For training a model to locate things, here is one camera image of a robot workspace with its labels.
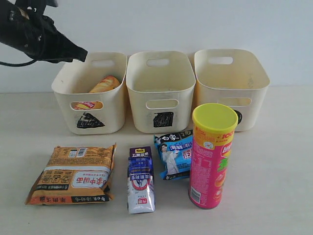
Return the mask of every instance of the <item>yellow lid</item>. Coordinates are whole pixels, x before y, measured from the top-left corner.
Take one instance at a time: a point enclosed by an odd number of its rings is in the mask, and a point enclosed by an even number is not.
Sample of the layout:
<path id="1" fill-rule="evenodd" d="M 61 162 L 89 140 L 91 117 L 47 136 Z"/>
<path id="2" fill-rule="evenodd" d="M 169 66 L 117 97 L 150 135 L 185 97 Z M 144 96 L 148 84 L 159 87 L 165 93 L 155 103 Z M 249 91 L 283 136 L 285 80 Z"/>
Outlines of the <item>yellow lid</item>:
<path id="1" fill-rule="evenodd" d="M 194 109 L 192 120 L 204 131 L 228 133 L 235 130 L 238 116 L 232 108 L 226 105 L 208 103 Z"/>

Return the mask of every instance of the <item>white plastic bin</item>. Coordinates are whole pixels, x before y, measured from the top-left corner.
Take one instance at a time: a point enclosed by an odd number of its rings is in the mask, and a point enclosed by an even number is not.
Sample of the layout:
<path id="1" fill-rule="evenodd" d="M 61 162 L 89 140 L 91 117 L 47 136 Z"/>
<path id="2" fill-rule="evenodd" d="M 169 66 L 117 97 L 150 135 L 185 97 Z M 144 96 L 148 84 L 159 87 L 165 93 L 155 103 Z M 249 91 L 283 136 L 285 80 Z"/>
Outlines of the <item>white plastic bin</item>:
<path id="1" fill-rule="evenodd" d="M 61 111 L 71 132 L 78 135 L 108 134 L 125 123 L 125 73 L 127 56 L 116 52 L 89 53 L 84 63 L 66 63 L 52 83 Z M 121 85 L 111 91 L 88 93 L 107 75 Z M 99 101 L 97 110 L 74 110 L 77 102 Z"/>
<path id="2" fill-rule="evenodd" d="M 196 103 L 221 103 L 239 116 L 236 131 L 252 128 L 269 78 L 258 59 L 240 49 L 205 49 L 195 53 Z"/>
<path id="3" fill-rule="evenodd" d="M 135 127 L 169 133 L 189 124 L 196 83 L 190 61 L 178 51 L 140 52 L 129 58 L 126 85 Z"/>

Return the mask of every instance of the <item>black robotic arm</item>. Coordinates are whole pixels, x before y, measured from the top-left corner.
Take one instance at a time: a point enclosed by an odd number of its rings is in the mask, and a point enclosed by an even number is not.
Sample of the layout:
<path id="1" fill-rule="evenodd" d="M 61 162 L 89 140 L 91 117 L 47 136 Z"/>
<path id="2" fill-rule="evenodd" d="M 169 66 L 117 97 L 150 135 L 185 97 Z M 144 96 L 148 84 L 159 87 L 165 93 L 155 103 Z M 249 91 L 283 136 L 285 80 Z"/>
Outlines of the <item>black robotic arm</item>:
<path id="1" fill-rule="evenodd" d="M 0 0 L 0 42 L 32 59 L 23 64 L 0 62 L 0 65 L 21 67 L 36 61 L 85 61 L 88 52 L 72 43 L 56 29 L 50 17 L 43 15 L 45 7 L 53 5 L 51 3 L 53 1 L 17 0 L 12 4 Z"/>

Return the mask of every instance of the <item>snack package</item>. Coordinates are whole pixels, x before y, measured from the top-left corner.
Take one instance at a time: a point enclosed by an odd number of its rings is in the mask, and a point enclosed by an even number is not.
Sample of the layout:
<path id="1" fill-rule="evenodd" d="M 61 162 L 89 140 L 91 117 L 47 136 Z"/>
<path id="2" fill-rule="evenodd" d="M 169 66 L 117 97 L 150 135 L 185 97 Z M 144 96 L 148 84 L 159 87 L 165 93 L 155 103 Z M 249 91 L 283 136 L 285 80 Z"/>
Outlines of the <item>snack package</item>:
<path id="1" fill-rule="evenodd" d="M 25 204 L 87 204 L 113 199 L 109 193 L 116 144 L 109 148 L 55 147 Z"/>
<path id="2" fill-rule="evenodd" d="M 106 76 L 103 78 L 89 93 L 100 93 L 107 92 L 117 88 L 121 83 L 114 76 Z M 75 110 L 90 110 L 90 109 L 101 109 L 103 104 L 101 102 L 87 101 L 78 102 L 73 108 Z"/>
<path id="3" fill-rule="evenodd" d="M 160 173 L 163 180 L 188 178 L 191 165 L 193 130 L 154 136 L 159 157 L 165 165 Z"/>
<path id="4" fill-rule="evenodd" d="M 154 172 L 150 147 L 131 148 L 127 171 L 128 212 L 154 212 Z"/>

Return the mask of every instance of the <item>white wall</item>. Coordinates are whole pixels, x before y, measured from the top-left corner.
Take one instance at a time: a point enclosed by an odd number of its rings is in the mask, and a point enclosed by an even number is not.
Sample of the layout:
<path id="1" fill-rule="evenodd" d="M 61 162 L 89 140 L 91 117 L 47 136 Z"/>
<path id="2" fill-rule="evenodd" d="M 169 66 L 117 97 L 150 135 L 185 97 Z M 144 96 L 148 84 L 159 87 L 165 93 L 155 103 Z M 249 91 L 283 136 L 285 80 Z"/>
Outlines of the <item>white wall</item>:
<path id="1" fill-rule="evenodd" d="M 45 11 L 88 51 L 242 48 L 272 85 L 313 84 L 313 0 L 60 0 Z M 0 60 L 29 59 L 0 45 Z M 60 64 L 0 67 L 0 92 L 47 92 Z"/>

